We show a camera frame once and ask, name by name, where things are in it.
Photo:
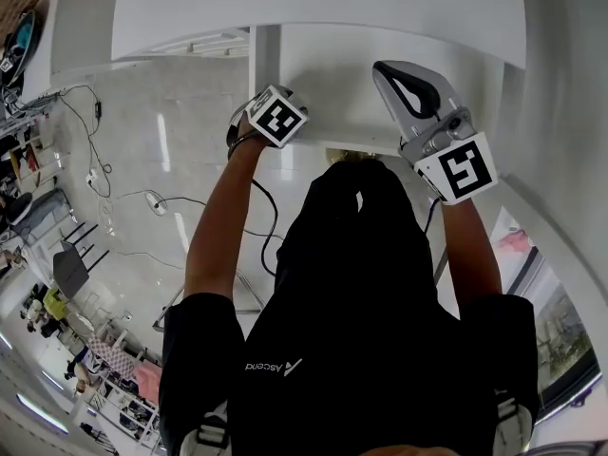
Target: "white floor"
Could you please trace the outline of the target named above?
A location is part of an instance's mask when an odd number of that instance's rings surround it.
[[[183,282],[188,242],[202,207],[183,200],[170,201],[167,214],[158,217],[143,194],[124,195],[153,189],[165,198],[209,198],[226,163],[228,120],[247,99],[247,60],[160,59],[96,76],[93,88],[103,107],[93,141],[102,162],[111,164],[110,200],[98,198],[86,185],[89,150],[78,117],[58,103],[45,124],[45,130],[52,131],[64,151],[70,152],[59,186],[66,191],[78,220],[100,223],[91,235],[96,248],[85,264],[90,265],[105,248],[110,249],[78,297],[83,300],[95,293],[101,298],[99,305],[119,320],[124,311],[130,312],[132,319],[123,320],[123,325],[150,351],[160,353],[162,335],[152,329],[152,324]],[[90,91],[74,89],[66,101],[83,116],[91,132]],[[93,164],[99,173],[95,159]],[[409,182],[407,168],[398,162],[393,165],[401,171],[404,182]],[[326,150],[320,146],[288,145],[263,153],[256,178],[275,198],[279,210],[277,233],[285,235],[310,182],[327,167]],[[107,194],[103,177],[94,185]],[[408,191],[424,223],[428,200],[416,177]],[[272,219],[270,203],[254,189],[247,228],[266,233]],[[441,254],[440,230],[437,228],[436,241],[431,245],[435,262]],[[260,297],[269,299],[273,278],[260,264],[263,240],[244,235],[238,268]],[[276,265],[279,243],[273,239],[267,250],[271,269]],[[158,260],[130,255],[135,253],[148,253]],[[238,281],[235,288],[237,308],[254,308],[256,304]],[[255,317],[241,316],[240,321],[247,333]]]

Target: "sleeve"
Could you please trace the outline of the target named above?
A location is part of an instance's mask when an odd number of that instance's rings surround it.
[[[177,456],[186,434],[236,385],[245,339],[234,304],[223,295],[189,295],[164,319],[161,437],[167,454]]]
[[[488,295],[468,306],[461,320],[496,395],[494,454],[517,454],[527,444],[539,411],[532,304],[516,295]]]

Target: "chair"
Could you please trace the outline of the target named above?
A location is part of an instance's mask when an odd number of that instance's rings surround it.
[[[55,282],[57,282],[57,285],[59,286],[59,290],[67,299],[72,299],[78,291],[80,291],[88,281],[88,273],[110,253],[109,250],[106,250],[97,260],[95,260],[95,262],[93,262],[93,265],[87,269],[83,262],[83,258],[95,245],[92,244],[88,247],[82,256],[78,254],[76,245],[94,231],[98,225],[93,226],[73,243],[67,241],[68,238],[74,235],[83,226],[85,226],[84,223],[79,224],[73,232],[62,239],[61,245],[64,251],[53,256],[53,276],[55,277]]]

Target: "yellow object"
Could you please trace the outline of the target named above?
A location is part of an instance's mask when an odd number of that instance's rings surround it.
[[[66,303],[57,298],[58,290],[49,289],[42,303],[45,305],[47,312],[58,321],[66,317]]]

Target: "black t-shirt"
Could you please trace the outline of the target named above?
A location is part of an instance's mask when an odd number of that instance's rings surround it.
[[[536,417],[534,315],[523,298],[489,295],[459,321],[436,302],[408,309],[374,292],[353,304],[322,289],[316,300],[282,294],[246,343],[226,297],[196,294],[169,310],[161,381],[169,454],[226,398],[237,456],[405,444],[491,454],[497,391]]]

